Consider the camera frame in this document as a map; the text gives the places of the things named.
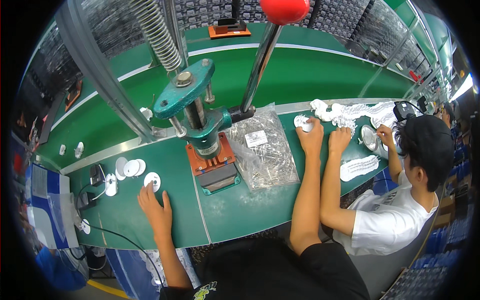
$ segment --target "orange press base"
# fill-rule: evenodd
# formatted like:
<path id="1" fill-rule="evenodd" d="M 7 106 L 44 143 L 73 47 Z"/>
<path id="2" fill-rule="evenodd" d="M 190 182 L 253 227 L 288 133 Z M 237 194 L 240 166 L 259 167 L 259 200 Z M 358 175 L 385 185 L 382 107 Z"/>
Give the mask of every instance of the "orange press base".
<path id="1" fill-rule="evenodd" d="M 221 147 L 220 153 L 211 159 L 203 159 L 199 157 L 192 144 L 185 146 L 188 160 L 190 161 L 190 166 L 192 167 L 193 174 L 195 176 L 202 175 L 208 171 L 221 168 L 225 165 L 235 162 L 235 156 L 224 132 L 218 134 L 218 140 L 220 141 Z"/>

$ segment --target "hex bolt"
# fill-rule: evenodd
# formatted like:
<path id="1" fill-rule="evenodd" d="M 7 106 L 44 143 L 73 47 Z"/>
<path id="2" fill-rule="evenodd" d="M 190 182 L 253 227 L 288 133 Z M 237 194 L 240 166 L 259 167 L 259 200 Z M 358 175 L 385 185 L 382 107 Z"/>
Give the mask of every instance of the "hex bolt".
<path id="1" fill-rule="evenodd" d="M 215 96 L 212 95 L 212 82 L 209 82 L 205 89 L 205 103 L 213 104 L 215 102 Z"/>
<path id="2" fill-rule="evenodd" d="M 177 86 L 184 87 L 188 86 L 192 82 L 192 73 L 185 71 L 177 76 Z"/>

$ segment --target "white t-shirt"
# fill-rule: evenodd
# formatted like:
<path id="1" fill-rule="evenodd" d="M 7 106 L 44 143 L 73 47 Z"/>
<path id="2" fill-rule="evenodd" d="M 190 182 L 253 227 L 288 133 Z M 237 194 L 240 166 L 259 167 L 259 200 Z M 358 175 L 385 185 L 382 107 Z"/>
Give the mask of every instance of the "white t-shirt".
<path id="1" fill-rule="evenodd" d="M 403 170 L 394 190 L 383 196 L 367 190 L 348 208 L 357 211 L 352 237 L 337 230 L 335 241 L 352 255 L 387 255 L 410 244 L 420 233 L 425 222 L 438 208 L 435 194 L 433 208 L 427 212 L 410 194 L 412 185 Z"/>

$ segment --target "human hand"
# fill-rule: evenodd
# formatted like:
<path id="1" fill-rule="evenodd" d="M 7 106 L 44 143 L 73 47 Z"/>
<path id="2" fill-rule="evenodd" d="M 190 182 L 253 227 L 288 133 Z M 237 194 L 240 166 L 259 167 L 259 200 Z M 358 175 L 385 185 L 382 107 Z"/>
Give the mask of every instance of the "human hand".
<path id="1" fill-rule="evenodd" d="M 389 149 L 395 149 L 395 144 L 393 143 L 393 134 L 392 129 L 390 127 L 386 127 L 385 125 L 381 124 L 377 128 L 377 135 L 382 140 L 382 143 L 387 146 Z"/>
<path id="2" fill-rule="evenodd" d="M 345 151 L 348 143 L 351 140 L 351 129 L 349 127 L 342 127 L 330 133 L 328 138 L 328 155 L 331 154 L 342 154 Z"/>
<path id="3" fill-rule="evenodd" d="M 172 233 L 172 208 L 167 191 L 162 193 L 163 207 L 153 194 L 153 181 L 140 189 L 137 199 L 150 226 L 152 226 L 154 237 L 170 238 Z"/>
<path id="4" fill-rule="evenodd" d="M 324 127 L 320 124 L 320 120 L 314 117 L 310 117 L 307 123 L 313 123 L 313 128 L 310 132 L 303 131 L 302 127 L 295 128 L 295 131 L 299 136 L 305 156 L 320 158 L 320 149 L 324 139 Z"/>

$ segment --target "metal spring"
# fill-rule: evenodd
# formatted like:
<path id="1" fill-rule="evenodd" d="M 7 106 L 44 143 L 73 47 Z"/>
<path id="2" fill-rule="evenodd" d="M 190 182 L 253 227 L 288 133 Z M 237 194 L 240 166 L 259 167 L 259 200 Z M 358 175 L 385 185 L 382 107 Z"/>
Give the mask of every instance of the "metal spring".
<path id="1" fill-rule="evenodd" d="M 180 53 L 168 32 L 158 1 L 132 0 L 130 7 L 165 70 L 177 69 L 181 64 Z"/>

